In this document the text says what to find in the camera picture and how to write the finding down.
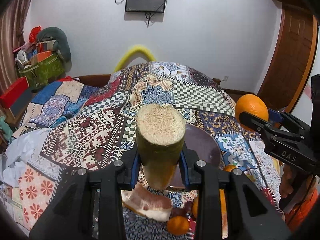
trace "round plate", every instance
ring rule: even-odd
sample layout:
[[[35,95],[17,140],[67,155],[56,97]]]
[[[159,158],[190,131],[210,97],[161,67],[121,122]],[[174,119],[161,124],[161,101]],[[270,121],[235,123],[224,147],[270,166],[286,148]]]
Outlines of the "round plate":
[[[208,133],[202,129],[191,124],[186,125],[185,143],[187,148],[194,150],[200,160],[211,163],[214,167],[219,167],[221,151],[215,141]],[[171,179],[170,186],[178,189],[184,189],[182,183],[179,164],[177,165],[176,172]]]

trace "yellow arch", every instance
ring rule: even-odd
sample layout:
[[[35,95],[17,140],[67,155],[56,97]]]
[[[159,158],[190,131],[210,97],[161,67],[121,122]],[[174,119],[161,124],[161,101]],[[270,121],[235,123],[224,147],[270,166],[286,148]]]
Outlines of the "yellow arch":
[[[115,72],[122,69],[123,65],[126,63],[126,61],[135,53],[142,53],[144,54],[149,61],[156,61],[156,58],[152,55],[151,51],[148,50],[146,47],[142,45],[135,45],[132,49],[129,49],[129,51],[122,57],[122,59],[119,61],[118,65],[115,68]]]

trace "silver bolt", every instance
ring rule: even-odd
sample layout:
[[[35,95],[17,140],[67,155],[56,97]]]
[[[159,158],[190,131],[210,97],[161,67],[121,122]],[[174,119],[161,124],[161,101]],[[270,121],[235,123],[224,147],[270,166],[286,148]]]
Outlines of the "silver bolt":
[[[113,165],[116,167],[120,167],[122,164],[123,164],[123,161],[121,161],[121,160],[116,160],[113,162]]]
[[[199,167],[204,167],[206,165],[205,161],[199,160],[196,162]]]
[[[241,169],[233,169],[232,172],[233,172],[234,174],[236,174],[237,176],[239,176],[239,175],[242,174]]]
[[[78,170],[78,174],[79,174],[79,175],[84,175],[84,174],[86,174],[86,173],[87,173],[87,170],[84,169],[84,168],[81,168],[81,169]]]

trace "red flower print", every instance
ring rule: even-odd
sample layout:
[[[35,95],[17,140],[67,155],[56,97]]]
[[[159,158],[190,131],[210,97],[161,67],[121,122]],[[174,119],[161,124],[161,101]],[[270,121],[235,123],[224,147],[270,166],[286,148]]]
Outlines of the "red flower print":
[[[22,197],[22,196],[23,196],[23,192],[22,192],[22,190],[20,190],[20,199],[21,199],[21,200],[23,200],[23,197]]]
[[[41,191],[42,191],[42,194],[45,195],[47,194],[48,196],[50,195],[50,193],[52,192],[52,184],[50,183],[50,181],[43,181],[41,183]]]
[[[33,171],[31,169],[27,169],[27,171],[24,173],[24,178],[26,179],[26,182],[31,182],[33,180]]]
[[[28,198],[34,199],[37,196],[37,192],[38,190],[36,190],[35,186],[27,187],[26,194],[28,195]]]
[[[43,210],[40,208],[40,206],[37,204],[32,204],[32,206],[30,206],[31,209],[31,214],[34,215],[35,219],[38,219],[41,214],[43,213]]]
[[[29,213],[26,211],[26,208],[23,208],[23,215],[24,215],[24,219],[28,223],[28,221],[29,221],[29,217],[28,217]]]

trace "curtain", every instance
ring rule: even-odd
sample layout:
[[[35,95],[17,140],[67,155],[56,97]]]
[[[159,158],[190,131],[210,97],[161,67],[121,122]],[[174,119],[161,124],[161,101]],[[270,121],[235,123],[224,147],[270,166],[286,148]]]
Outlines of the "curtain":
[[[31,0],[13,0],[0,19],[0,95],[17,79],[13,50],[24,44],[23,25]]]

